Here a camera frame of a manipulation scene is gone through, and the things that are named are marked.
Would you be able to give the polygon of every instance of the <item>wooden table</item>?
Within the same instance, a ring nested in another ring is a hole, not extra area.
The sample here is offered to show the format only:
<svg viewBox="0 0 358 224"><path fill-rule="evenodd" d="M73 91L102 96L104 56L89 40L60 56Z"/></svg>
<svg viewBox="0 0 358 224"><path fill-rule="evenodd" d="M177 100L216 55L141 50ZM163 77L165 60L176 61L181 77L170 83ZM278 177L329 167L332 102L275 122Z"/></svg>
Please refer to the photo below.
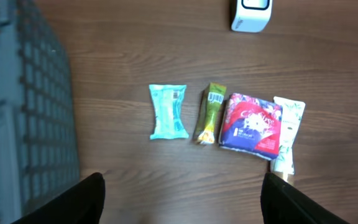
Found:
<svg viewBox="0 0 358 224"><path fill-rule="evenodd" d="M296 187L358 223L358 1L279 0L261 34L229 29L228 0L38 0L71 58L82 175L101 172L101 223L262 223L267 162L149 141L148 84L187 84L193 133L209 82L306 102Z"/></svg>

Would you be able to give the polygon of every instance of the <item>light blue packet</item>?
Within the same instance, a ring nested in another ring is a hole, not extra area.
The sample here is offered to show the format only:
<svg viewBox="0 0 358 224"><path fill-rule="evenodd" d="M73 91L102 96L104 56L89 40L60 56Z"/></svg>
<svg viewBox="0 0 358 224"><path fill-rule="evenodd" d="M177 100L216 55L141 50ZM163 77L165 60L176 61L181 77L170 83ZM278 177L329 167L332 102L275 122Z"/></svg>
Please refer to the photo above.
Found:
<svg viewBox="0 0 358 224"><path fill-rule="evenodd" d="M188 138L180 120L186 85L149 85L155 111L155 129L150 139Z"/></svg>

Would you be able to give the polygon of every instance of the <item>package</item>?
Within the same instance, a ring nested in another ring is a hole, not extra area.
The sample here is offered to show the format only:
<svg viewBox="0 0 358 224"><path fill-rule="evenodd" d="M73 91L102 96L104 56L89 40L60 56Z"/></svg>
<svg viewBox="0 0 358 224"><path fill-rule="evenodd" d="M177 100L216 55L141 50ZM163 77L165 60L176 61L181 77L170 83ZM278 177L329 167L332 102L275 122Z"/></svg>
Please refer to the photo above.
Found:
<svg viewBox="0 0 358 224"><path fill-rule="evenodd" d="M186 85L149 85L155 111L155 129L150 139L188 138L180 120Z"/></svg>
<svg viewBox="0 0 358 224"><path fill-rule="evenodd" d="M295 170L292 159L292 145L301 124L305 103L274 97L274 102L283 107L282 127L280 136L280 153L271 161L270 170L293 185Z"/></svg>
<svg viewBox="0 0 358 224"><path fill-rule="evenodd" d="M226 106L219 145L275 159L280 145L281 115L280 105L233 93Z"/></svg>
<svg viewBox="0 0 358 224"><path fill-rule="evenodd" d="M194 132L194 140L200 144L213 144L215 142L214 129L216 117L222 105L226 86L210 83L203 92L201 100L200 114L196 130Z"/></svg>

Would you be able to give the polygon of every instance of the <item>barcode label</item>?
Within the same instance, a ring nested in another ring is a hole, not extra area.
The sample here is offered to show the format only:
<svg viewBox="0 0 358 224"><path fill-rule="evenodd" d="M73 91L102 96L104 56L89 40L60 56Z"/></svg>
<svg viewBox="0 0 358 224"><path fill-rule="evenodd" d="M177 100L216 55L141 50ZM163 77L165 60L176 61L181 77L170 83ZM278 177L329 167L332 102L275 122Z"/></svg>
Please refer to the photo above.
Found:
<svg viewBox="0 0 358 224"><path fill-rule="evenodd" d="M179 93L178 93L177 91L174 91L172 98L173 98L173 99L177 99L177 98L178 98L178 95L179 95Z"/></svg>
<svg viewBox="0 0 358 224"><path fill-rule="evenodd" d="M219 94L219 93L209 93L208 94L208 101L210 103L215 103L218 102L220 104L222 104L223 102L223 95Z"/></svg>

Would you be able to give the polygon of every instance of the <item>barcode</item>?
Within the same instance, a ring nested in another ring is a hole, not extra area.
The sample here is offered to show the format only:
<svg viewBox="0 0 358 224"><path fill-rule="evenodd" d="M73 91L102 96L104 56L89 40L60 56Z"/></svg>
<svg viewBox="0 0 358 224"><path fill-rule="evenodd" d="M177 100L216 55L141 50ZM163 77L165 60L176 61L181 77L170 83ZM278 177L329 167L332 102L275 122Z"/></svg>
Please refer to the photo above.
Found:
<svg viewBox="0 0 358 224"><path fill-rule="evenodd" d="M209 93L208 94L208 101L210 103L215 103L218 102L220 104L222 104L223 102L223 95L219 94L219 93Z"/></svg>

